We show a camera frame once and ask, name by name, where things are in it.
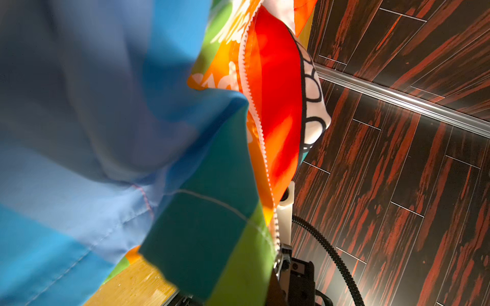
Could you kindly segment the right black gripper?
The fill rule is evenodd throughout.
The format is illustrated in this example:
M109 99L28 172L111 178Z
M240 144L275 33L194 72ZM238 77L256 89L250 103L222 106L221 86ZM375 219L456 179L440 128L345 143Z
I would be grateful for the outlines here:
M280 246L273 274L278 281L279 300L284 305L333 305L329 297L316 289L314 264L294 258L290 245Z

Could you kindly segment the white orange kids jacket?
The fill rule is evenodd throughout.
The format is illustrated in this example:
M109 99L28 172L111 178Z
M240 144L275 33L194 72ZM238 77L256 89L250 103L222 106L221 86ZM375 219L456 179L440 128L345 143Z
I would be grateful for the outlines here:
M136 251L205 305L265 305L331 122L315 5L2 1L1 304L84 305Z

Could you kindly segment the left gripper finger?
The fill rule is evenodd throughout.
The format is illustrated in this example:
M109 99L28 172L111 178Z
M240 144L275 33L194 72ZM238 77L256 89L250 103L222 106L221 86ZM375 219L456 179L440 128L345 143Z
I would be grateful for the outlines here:
M265 306L287 306L283 290L274 271L271 272Z

